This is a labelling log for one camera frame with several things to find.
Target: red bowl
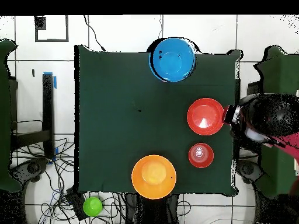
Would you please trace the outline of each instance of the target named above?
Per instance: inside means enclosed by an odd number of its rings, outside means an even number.
[[[189,151],[190,163],[199,168],[209,166],[214,159],[214,152],[210,146],[205,143],[193,145]]]
[[[187,122],[192,131],[199,135],[212,135],[223,126],[222,105],[210,98],[193,102],[187,112]]]

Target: bowl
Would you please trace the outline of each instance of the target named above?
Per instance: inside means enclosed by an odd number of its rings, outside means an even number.
[[[96,197],[90,197],[85,200],[83,210],[88,216],[97,216],[102,211],[102,202]]]
[[[199,135],[212,135],[223,126],[222,105],[210,98],[193,102],[187,112],[187,122],[192,131]]]
[[[157,200],[171,193],[176,183],[176,172],[168,159],[148,155],[135,164],[131,178],[136,192],[145,198]]]
[[[214,152],[206,143],[197,143],[191,147],[188,157],[194,167],[204,168],[211,165]]]
[[[182,38],[167,38],[149,55],[153,74],[164,82],[178,82],[187,78],[195,67],[195,54]]]

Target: orange bowl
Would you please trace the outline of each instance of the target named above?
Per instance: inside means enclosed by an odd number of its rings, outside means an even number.
[[[135,164],[131,177],[136,192],[151,200],[167,196],[176,183],[175,168],[168,159],[159,155],[141,158]]]

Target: white tiled floor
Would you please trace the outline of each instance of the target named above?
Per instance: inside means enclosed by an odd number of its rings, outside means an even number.
[[[210,54],[227,53],[240,49],[244,57],[240,64],[241,97],[246,95],[248,83],[260,79],[253,65],[260,61],[267,46],[280,45],[288,53],[299,49],[297,17],[270,15],[134,15],[134,16],[86,16],[94,28],[98,42],[107,51],[144,52],[158,37],[185,37],[194,41],[201,52]],[[48,18],[48,27],[61,26],[63,18]],[[40,32],[50,39],[57,38],[48,30]],[[52,72],[57,77],[55,99],[55,138],[68,138],[68,146],[74,142],[74,45],[83,44],[100,51],[95,35],[85,24],[83,16],[69,16],[69,42],[35,42],[33,16],[0,16],[0,39],[15,40],[18,48],[8,57],[12,76],[17,77],[18,120],[41,120],[41,77],[43,72]],[[20,123],[19,132],[40,130],[39,122]],[[74,147],[66,151],[74,156]],[[53,165],[47,166],[53,188],[58,188],[57,173]],[[64,171],[65,189],[73,185],[74,177]],[[180,201],[191,204],[186,216],[180,216],[180,224],[250,224],[254,219],[255,197],[251,185],[242,182],[236,175],[239,194],[233,199],[223,195],[180,195]],[[111,193],[100,192],[100,198],[109,205],[113,202]],[[26,212],[30,224],[37,224],[42,212],[41,204],[50,202],[52,189],[47,175],[37,183],[30,183],[26,194]],[[190,209],[187,203],[180,203],[178,214]],[[55,224],[68,224],[56,221]],[[105,224],[95,219],[92,224]]]

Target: green tabletop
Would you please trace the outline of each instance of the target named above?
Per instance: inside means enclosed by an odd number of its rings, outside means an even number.
[[[8,173],[11,163],[11,102],[7,57],[16,49],[14,42],[0,40],[0,189],[15,192],[22,186]]]
[[[79,191],[134,193],[134,165],[144,156],[162,155],[176,170],[174,193],[234,195],[229,126],[200,136],[189,128],[186,114],[202,97],[234,104],[240,56],[238,50],[196,54],[190,77],[164,83],[152,74],[147,52],[92,52],[79,46]],[[214,151],[205,169],[188,160],[198,142]]]
[[[287,54],[274,45],[267,49],[265,61],[258,65],[262,73],[263,90],[267,93],[295,95],[299,89],[299,55]],[[269,198],[288,194],[296,180],[294,158],[281,149],[262,145],[261,166],[266,172],[256,186]]]

